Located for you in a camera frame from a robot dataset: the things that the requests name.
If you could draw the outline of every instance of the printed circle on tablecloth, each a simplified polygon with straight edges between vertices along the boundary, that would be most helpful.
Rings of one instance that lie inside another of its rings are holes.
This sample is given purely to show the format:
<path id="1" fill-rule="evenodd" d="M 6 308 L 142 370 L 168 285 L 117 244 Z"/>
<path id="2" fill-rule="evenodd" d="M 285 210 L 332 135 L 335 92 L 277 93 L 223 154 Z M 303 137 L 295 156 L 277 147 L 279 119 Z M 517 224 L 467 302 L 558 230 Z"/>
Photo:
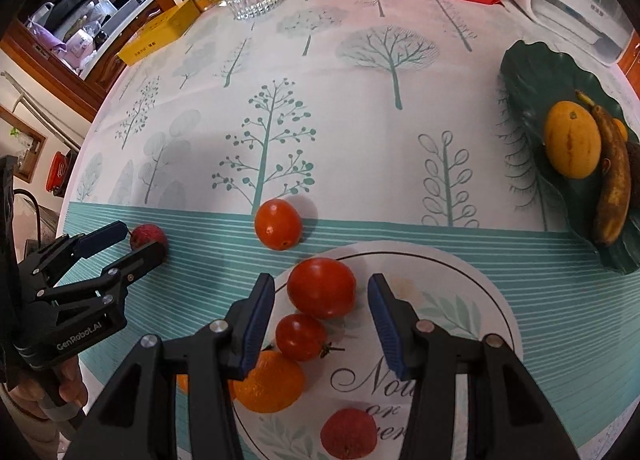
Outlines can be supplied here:
<path id="1" fill-rule="evenodd" d="M 305 392 L 283 411 L 252 413 L 236 401 L 238 432 L 259 459 L 328 460 L 320 430 L 335 411 L 346 407 L 366 410 L 376 421 L 378 444 L 368 459 L 398 457 L 414 382 L 398 380 L 386 366 L 367 306 L 367 281 L 374 273 L 383 273 L 396 297 L 409 301 L 419 317 L 469 339 L 500 334 L 522 359 L 520 332 L 508 303 L 484 274 L 458 257 L 433 247 L 391 241 L 337 247 L 318 256 L 342 261 L 356 277 L 353 312 L 323 322 L 329 341 L 345 350 L 300 363 L 306 375 Z M 267 342 L 274 343 L 278 321 L 296 311 L 286 291 L 290 271 L 275 280 Z M 466 456 L 466 405 L 466 377 L 458 376 L 455 460 Z"/>

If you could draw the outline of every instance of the metal screw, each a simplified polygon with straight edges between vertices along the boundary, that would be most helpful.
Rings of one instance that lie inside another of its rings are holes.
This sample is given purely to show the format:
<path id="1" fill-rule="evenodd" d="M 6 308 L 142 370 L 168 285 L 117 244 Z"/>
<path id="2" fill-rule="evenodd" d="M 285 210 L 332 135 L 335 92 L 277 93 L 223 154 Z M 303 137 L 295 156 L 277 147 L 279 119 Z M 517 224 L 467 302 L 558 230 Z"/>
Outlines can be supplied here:
<path id="1" fill-rule="evenodd" d="M 498 334 L 489 334 L 484 338 L 484 341 L 491 348 L 500 348 L 502 345 L 504 345 L 504 339 L 502 339 L 502 337 L 500 337 Z"/>
<path id="2" fill-rule="evenodd" d="M 429 321 L 428 319 L 420 319 L 418 323 L 415 324 L 415 328 L 420 332 L 424 332 L 425 334 L 430 334 L 436 329 L 433 321 Z"/>
<path id="3" fill-rule="evenodd" d="M 224 332 L 227 328 L 229 328 L 229 323 L 224 319 L 214 319 L 209 325 L 209 329 L 216 334 Z"/>
<path id="4" fill-rule="evenodd" d="M 158 344 L 158 338 L 153 334 L 147 334 L 145 336 L 142 336 L 140 344 L 145 348 L 153 348 Z"/>

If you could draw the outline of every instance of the yellow box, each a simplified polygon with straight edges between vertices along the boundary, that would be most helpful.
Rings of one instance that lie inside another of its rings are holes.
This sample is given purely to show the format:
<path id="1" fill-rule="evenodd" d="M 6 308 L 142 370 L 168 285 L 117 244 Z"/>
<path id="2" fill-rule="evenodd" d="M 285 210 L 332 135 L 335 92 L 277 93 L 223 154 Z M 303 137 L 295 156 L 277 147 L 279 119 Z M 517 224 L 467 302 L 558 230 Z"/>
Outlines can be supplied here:
<path id="1" fill-rule="evenodd" d="M 180 38 L 198 16 L 200 11 L 193 0 L 182 2 L 140 27 L 118 56 L 127 65 L 133 65 Z"/>

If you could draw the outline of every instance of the red tomato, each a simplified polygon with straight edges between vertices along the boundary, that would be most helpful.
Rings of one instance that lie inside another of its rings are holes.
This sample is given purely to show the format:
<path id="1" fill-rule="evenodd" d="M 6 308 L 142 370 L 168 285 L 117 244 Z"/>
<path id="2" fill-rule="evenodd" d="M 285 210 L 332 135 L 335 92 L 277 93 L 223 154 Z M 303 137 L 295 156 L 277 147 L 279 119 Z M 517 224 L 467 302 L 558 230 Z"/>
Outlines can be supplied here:
<path id="1" fill-rule="evenodd" d="M 269 249 L 284 251 L 302 236 L 302 219 L 286 200 L 272 198 L 262 204 L 254 218 L 255 234 Z"/>
<path id="2" fill-rule="evenodd" d="M 338 260 L 310 258 L 291 271 L 287 294 L 302 313 L 317 319 L 342 317 L 353 310 L 356 278 Z"/>
<path id="3" fill-rule="evenodd" d="M 310 361 L 329 352 L 324 326 L 306 314 L 289 314 L 279 321 L 276 345 L 284 356 L 294 361 Z"/>

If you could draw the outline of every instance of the banana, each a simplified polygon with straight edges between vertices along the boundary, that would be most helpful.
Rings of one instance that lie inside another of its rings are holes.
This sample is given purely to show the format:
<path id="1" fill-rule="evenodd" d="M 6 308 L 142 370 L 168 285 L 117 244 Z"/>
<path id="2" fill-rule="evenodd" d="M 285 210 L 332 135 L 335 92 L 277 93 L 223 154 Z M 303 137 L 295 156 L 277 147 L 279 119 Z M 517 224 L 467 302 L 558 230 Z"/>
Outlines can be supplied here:
<path id="1" fill-rule="evenodd" d="M 593 220 L 594 243 L 605 247 L 618 239 L 625 225 L 631 197 L 631 171 L 624 139 L 613 117 L 590 97 L 575 91 L 578 100 L 588 105 L 602 139 L 602 189 Z"/>

